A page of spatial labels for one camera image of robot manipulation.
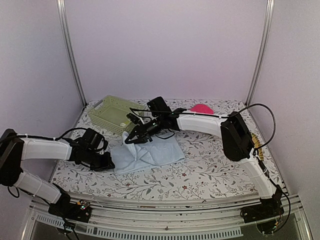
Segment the green crocodile pattern towel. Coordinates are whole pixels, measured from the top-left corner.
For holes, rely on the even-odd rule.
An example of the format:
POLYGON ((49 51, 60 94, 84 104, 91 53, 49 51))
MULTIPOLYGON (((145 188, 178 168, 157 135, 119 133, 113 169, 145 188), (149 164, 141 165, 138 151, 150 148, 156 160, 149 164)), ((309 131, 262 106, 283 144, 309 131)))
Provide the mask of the green crocodile pattern towel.
POLYGON ((130 121, 121 122, 121 123, 119 124, 119 126, 122 127, 122 128, 125 128, 125 127, 127 127, 130 123, 131 123, 130 121))

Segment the light blue towel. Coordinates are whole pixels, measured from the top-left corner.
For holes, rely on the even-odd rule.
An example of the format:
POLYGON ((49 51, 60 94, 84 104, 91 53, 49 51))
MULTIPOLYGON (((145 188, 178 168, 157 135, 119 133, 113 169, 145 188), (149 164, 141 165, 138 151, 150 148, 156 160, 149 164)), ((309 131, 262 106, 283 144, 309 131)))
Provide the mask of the light blue towel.
POLYGON ((141 144, 123 142, 110 150, 115 175, 124 175, 174 164, 185 159, 173 133, 160 132, 141 144))

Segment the green plastic basket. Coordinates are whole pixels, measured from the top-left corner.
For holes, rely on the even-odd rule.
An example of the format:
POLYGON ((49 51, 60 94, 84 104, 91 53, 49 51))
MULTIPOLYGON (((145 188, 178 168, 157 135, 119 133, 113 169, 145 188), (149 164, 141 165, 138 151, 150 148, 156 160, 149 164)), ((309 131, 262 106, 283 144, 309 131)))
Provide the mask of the green plastic basket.
POLYGON ((93 124, 121 136, 123 132, 131 132, 135 127, 134 123, 127 118, 127 114, 132 113, 130 108, 145 109, 137 102, 107 95, 88 110, 88 115, 93 124), (127 127, 120 127, 120 123, 126 121, 130 121, 130 124, 127 127))

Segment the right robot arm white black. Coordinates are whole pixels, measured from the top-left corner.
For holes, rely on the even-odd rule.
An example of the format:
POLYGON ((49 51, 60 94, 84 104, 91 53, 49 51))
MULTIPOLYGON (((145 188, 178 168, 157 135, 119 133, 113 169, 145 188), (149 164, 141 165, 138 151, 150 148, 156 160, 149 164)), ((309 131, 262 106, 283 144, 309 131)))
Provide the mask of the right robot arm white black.
POLYGON ((194 131, 214 135, 222 139, 224 155, 232 162, 238 163, 255 185, 261 205, 258 213, 262 218, 269 218, 278 210, 278 203, 283 192, 278 184, 270 178, 266 165, 259 157, 256 147, 240 111, 227 115, 215 115, 197 112, 193 108, 171 110, 164 99, 159 96, 147 103, 150 120, 143 122, 137 115, 137 108, 131 108, 127 118, 135 125, 125 139, 126 144, 145 144, 152 141, 152 136, 162 130, 194 131))

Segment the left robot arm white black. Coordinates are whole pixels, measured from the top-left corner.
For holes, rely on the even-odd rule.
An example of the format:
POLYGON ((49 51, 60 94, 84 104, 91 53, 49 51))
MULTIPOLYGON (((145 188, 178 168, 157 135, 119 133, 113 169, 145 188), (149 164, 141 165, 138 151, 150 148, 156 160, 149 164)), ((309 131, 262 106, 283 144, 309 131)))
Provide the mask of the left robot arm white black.
POLYGON ((83 131, 82 136, 71 139, 64 135, 19 135, 11 128, 6 129, 0 138, 0 184, 44 199, 54 205, 63 217, 70 217, 75 211, 70 195, 62 188, 23 170, 21 163, 24 160, 63 160, 94 172, 114 169, 105 137, 91 128, 83 131))

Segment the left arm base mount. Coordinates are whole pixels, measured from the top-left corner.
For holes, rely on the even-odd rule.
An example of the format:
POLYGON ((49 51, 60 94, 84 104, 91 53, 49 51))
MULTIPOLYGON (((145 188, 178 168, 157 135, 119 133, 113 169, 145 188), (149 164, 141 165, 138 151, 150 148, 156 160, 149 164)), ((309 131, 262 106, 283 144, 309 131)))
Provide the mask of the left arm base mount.
POLYGON ((66 220, 88 223, 91 217, 92 208, 90 207, 89 201, 81 199, 72 203, 69 198, 64 198, 59 199, 56 203, 51 203, 49 205, 48 213, 66 220))

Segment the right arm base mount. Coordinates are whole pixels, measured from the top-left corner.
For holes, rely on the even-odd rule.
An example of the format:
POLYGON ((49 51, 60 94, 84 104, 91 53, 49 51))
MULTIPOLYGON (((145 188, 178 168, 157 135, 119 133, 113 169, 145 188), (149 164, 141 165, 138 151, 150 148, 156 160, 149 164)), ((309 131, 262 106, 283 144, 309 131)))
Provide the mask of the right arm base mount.
POLYGON ((280 221, 285 213, 280 200, 260 199, 260 204, 243 207, 240 210, 240 216, 245 223, 267 220, 256 225, 258 231, 263 235, 272 235, 280 226, 280 221))

